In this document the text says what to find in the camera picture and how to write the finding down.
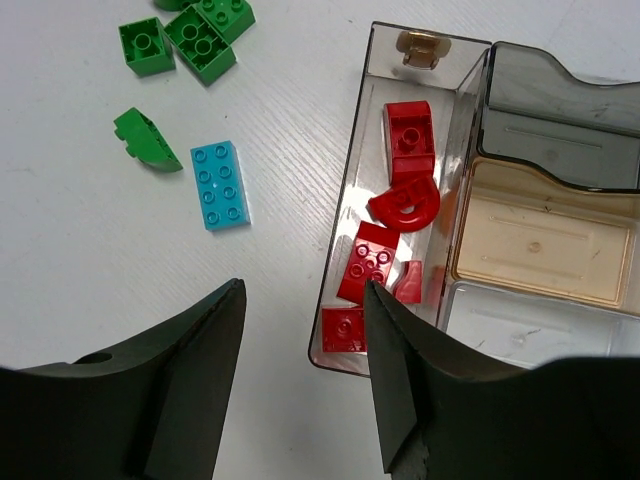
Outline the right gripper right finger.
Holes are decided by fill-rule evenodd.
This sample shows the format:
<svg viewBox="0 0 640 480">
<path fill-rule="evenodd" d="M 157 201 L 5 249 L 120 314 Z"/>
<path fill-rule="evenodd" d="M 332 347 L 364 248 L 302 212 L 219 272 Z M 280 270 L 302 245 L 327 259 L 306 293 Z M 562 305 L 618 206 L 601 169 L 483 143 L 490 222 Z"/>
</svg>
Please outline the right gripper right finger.
<svg viewBox="0 0 640 480">
<path fill-rule="evenodd" d="M 635 479 L 639 362 L 569 357 L 532 370 L 484 355 L 364 289 L 384 471 L 394 479 Z"/>
</svg>

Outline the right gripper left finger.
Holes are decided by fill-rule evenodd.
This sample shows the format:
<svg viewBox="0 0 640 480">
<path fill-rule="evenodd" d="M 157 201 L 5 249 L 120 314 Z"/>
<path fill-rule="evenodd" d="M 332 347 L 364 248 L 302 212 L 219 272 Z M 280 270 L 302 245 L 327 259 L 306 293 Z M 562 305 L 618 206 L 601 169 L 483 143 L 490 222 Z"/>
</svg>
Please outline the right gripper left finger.
<svg viewBox="0 0 640 480">
<path fill-rule="evenodd" d="M 232 279 L 73 363 L 1 372 L 5 479 L 209 479 L 246 313 Z"/>
</svg>

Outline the small red lego wedge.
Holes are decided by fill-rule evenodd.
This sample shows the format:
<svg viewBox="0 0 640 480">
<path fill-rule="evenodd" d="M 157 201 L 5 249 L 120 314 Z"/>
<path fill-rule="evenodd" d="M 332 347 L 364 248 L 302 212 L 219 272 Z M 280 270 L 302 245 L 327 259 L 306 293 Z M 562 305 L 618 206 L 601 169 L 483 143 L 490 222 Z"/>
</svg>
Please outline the small red lego wedge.
<svg viewBox="0 0 640 480">
<path fill-rule="evenodd" d="M 403 270 L 393 287 L 394 297 L 403 304 L 419 304 L 422 301 L 423 265 L 420 260 L 403 263 Z"/>
</svg>

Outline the red small square lego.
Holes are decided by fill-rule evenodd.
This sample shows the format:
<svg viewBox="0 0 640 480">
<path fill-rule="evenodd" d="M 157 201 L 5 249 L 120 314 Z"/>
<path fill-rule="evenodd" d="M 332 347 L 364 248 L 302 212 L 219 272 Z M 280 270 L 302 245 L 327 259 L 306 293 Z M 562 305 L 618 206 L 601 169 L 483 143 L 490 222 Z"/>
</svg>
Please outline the red small square lego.
<svg viewBox="0 0 640 480">
<path fill-rule="evenodd" d="M 323 307 L 322 350 L 325 353 L 365 353 L 367 341 L 362 307 Z"/>
</svg>

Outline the red 2x3 lego brick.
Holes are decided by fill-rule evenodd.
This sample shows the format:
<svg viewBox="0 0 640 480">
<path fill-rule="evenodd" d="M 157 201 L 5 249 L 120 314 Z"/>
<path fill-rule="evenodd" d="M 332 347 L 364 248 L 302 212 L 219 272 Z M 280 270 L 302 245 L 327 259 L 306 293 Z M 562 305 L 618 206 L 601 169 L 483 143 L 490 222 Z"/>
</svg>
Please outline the red 2x3 lego brick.
<svg viewBox="0 0 640 480">
<path fill-rule="evenodd" d="M 341 299 L 361 305 L 368 280 L 387 284 L 400 240 L 400 233 L 362 221 L 337 291 Z"/>
</svg>

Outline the red arch lego piece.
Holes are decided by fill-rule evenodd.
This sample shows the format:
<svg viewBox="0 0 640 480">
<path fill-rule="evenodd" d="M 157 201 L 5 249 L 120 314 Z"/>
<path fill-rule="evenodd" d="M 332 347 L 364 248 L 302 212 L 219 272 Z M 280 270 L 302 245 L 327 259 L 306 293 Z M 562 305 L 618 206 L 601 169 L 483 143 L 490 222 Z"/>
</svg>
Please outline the red arch lego piece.
<svg viewBox="0 0 640 480">
<path fill-rule="evenodd" d="M 429 226 L 440 209 L 440 193 L 432 176 L 419 176 L 368 201 L 372 216 L 399 232 L 415 232 Z"/>
</svg>

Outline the cyan 2x4 lego brick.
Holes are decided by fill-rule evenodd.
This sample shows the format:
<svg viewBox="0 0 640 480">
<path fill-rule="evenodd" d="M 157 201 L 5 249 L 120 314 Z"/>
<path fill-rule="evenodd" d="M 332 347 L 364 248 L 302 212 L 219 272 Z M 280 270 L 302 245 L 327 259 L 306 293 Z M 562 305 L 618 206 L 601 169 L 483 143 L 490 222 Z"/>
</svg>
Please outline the cyan 2x4 lego brick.
<svg viewBox="0 0 640 480">
<path fill-rule="evenodd" d="M 208 231 L 250 224 L 239 159 L 231 141 L 192 148 L 190 151 L 201 206 Z"/>
</svg>

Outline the red sloped lego brick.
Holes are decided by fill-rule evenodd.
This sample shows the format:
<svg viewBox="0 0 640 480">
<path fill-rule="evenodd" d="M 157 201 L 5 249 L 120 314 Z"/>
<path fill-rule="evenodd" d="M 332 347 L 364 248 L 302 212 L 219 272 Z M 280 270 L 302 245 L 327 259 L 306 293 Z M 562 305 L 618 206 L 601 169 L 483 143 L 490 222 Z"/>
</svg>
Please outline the red sloped lego brick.
<svg viewBox="0 0 640 480">
<path fill-rule="evenodd" d="M 433 173 L 435 141 L 426 100 L 384 105 L 385 142 L 393 182 L 413 174 Z"/>
</svg>

